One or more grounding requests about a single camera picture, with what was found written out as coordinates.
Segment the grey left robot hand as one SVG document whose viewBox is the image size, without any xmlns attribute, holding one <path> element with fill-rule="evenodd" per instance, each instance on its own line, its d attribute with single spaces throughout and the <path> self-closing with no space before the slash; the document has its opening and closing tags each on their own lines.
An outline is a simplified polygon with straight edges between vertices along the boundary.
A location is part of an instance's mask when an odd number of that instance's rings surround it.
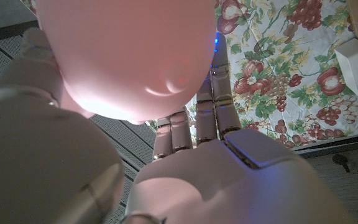
<svg viewBox="0 0 358 224">
<path fill-rule="evenodd" d="M 239 127 L 226 82 L 197 94 L 197 147 L 183 110 L 161 120 L 121 221 L 353 223 L 303 158 Z M 102 223 L 123 190 L 113 143 L 65 96 L 44 32 L 27 30 L 0 80 L 0 223 Z"/>
</svg>

